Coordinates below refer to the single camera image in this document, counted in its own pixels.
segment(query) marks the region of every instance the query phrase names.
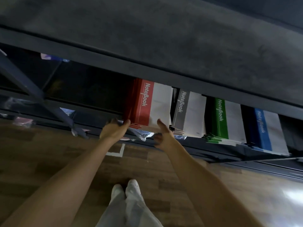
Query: clothing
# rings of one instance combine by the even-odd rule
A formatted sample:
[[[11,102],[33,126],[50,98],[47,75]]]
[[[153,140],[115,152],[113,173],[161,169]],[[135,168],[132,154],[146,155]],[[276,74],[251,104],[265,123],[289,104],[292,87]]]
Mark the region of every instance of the clothing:
[[[119,192],[104,211],[96,227],[163,227],[146,206],[134,184],[128,184],[126,196]]]

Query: white shoe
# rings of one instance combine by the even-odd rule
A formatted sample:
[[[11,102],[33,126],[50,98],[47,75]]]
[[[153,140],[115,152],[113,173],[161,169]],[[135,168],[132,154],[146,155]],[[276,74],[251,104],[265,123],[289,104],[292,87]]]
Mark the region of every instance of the white shoe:
[[[139,198],[140,200],[142,200],[142,202],[144,202],[144,199],[141,195],[141,191],[140,191],[140,187],[139,184],[137,182],[136,179],[131,179],[129,180],[126,190],[125,190],[125,194],[128,197],[130,194],[134,195],[135,197]]]
[[[111,201],[109,204],[115,199],[116,196],[118,196],[120,193],[124,193],[124,190],[120,184],[114,185],[112,189],[112,195],[111,195]]]

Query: hand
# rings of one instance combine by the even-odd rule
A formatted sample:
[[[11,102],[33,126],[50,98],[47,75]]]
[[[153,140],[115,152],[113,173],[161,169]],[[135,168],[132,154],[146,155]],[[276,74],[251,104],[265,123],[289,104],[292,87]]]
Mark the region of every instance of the hand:
[[[172,131],[160,120],[157,120],[157,124],[161,129],[162,134],[156,134],[154,140],[156,141],[156,148],[160,150],[167,151],[172,148],[172,146],[178,141],[174,138]]]
[[[117,119],[112,119],[112,121],[106,124],[100,134],[100,139],[108,140],[112,143],[119,141],[127,131],[131,121],[128,119],[124,121],[123,125],[119,126]]]

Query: person's left hand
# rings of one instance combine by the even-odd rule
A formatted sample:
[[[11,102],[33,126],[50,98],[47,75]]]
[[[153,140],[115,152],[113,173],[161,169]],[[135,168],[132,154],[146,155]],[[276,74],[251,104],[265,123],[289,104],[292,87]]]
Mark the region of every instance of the person's left hand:
[[[100,139],[108,140],[112,143],[116,143],[119,141],[125,134],[128,129],[131,121],[128,119],[124,121],[123,125],[119,126],[118,121],[116,119],[112,119],[112,121],[106,124],[100,134]]]

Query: forearm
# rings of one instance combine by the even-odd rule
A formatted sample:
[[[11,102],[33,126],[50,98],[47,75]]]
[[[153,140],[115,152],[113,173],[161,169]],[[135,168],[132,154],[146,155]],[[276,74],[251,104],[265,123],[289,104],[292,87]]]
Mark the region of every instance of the forearm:
[[[70,226],[112,143],[100,140],[55,174],[22,204],[2,227]]]
[[[226,186],[174,142],[165,150],[206,227],[262,226]]]

